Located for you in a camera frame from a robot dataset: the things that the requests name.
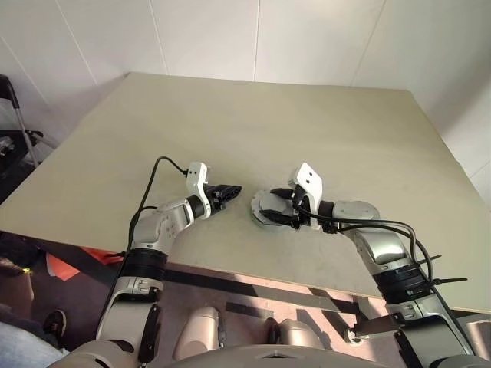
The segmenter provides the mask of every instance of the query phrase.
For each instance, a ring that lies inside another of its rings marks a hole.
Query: shoe
[[[67,316],[62,310],[59,309],[51,312],[43,323],[43,331],[46,334],[54,335],[58,343],[60,343],[66,328]]]

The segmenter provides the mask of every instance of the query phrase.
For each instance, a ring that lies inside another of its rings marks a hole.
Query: floor
[[[176,265],[171,265],[171,267],[186,271],[186,268]],[[222,274],[214,271],[200,270],[199,272],[208,276],[234,279],[306,294],[312,292],[306,287],[276,281]],[[33,294],[26,291],[30,286],[29,284],[31,284]],[[28,317],[30,314],[33,320],[42,322],[52,310],[57,308],[65,310],[68,328],[63,342],[68,350],[73,350],[94,337],[98,319],[109,291],[108,287],[85,274],[77,274],[65,282],[53,278],[47,273],[44,259],[35,264],[30,277],[4,278],[0,280],[0,285],[0,303],[11,305],[12,310],[19,315]],[[353,297],[346,294],[331,291],[329,294],[340,300],[353,300]],[[263,315],[251,317],[227,311],[226,304],[230,302],[259,308]],[[151,366],[163,366],[172,362],[173,348],[188,316],[194,309],[206,305],[216,307],[225,321],[226,346],[264,343],[266,336],[265,319],[268,315],[273,315],[279,322],[285,318],[305,322],[312,327],[326,349],[373,360],[387,366],[405,366],[399,357],[395,340],[391,335],[365,341],[358,347],[347,345],[339,332],[342,332],[346,326],[353,326],[355,317],[350,314],[337,315],[311,307],[299,307],[290,303],[257,297],[244,297],[175,283],[165,284],[161,304],[163,308],[163,331],[160,336],[158,356],[150,364]],[[383,315],[384,302],[370,299],[369,308],[368,310],[364,309],[364,312],[370,314],[369,317]],[[480,344],[484,357],[487,355],[487,359],[489,359],[489,351],[491,350],[489,323],[474,325],[473,329],[477,331],[476,343]]]

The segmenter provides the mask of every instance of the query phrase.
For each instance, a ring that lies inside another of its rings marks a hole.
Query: black wire
[[[416,232],[414,231],[413,228],[411,228],[408,224],[405,224],[404,222],[399,222],[399,221],[390,221],[390,220],[360,220],[360,219],[355,219],[355,218],[334,218],[334,217],[327,217],[327,216],[321,216],[321,215],[316,215],[314,213],[311,213],[307,211],[306,209],[303,209],[300,205],[293,204],[293,208],[298,210],[300,213],[303,213],[306,216],[312,217],[317,220],[322,220],[325,222],[337,222],[338,224],[360,224],[360,225],[371,225],[371,224],[390,224],[393,226],[400,226],[405,228],[409,234],[410,234],[410,255],[412,259],[416,259],[416,254],[415,254],[415,244],[416,244]]]
[[[392,232],[396,232],[397,234],[401,234],[405,236],[406,238],[410,238],[410,234],[407,232],[403,232],[399,228],[393,228],[392,226],[385,226],[385,225],[353,225],[353,226],[347,226],[345,228],[340,228],[338,231],[339,232],[347,232],[350,230],[355,230],[356,228],[382,228],[384,230],[390,230]],[[419,240],[416,239],[416,245],[417,247],[421,250],[421,253],[423,253],[424,260],[427,263],[428,267],[428,279],[430,279],[431,282],[433,282],[433,261],[430,258],[430,255],[428,254],[428,251],[426,248],[421,244]]]
[[[140,218],[141,212],[143,211],[143,207],[145,206],[145,201],[147,200],[148,193],[150,192],[150,188],[152,187],[153,179],[155,178],[155,174],[157,173],[157,167],[159,166],[159,162],[163,159],[169,161],[176,169],[178,169],[184,176],[187,175],[187,170],[181,169],[179,165],[177,165],[172,159],[167,156],[159,157],[155,163],[153,164],[152,173],[150,174],[150,178],[148,180],[147,187],[145,188],[145,192],[143,193],[143,197],[141,199],[140,205],[138,206],[138,210],[135,212],[133,217],[130,220],[130,228],[128,234],[128,246],[127,250],[129,251],[131,248],[131,242],[133,241],[133,231],[136,226],[138,219]]]

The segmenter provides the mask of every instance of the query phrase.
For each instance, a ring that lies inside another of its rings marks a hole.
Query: beige tabletop
[[[0,229],[121,251],[154,160],[203,161],[243,186],[226,211],[176,240],[175,263],[380,296],[342,235],[268,232],[249,213],[308,162],[324,200],[363,200],[411,224],[456,309],[489,311],[489,212],[409,92],[130,74],[0,207]],[[147,204],[187,196],[163,164]]]

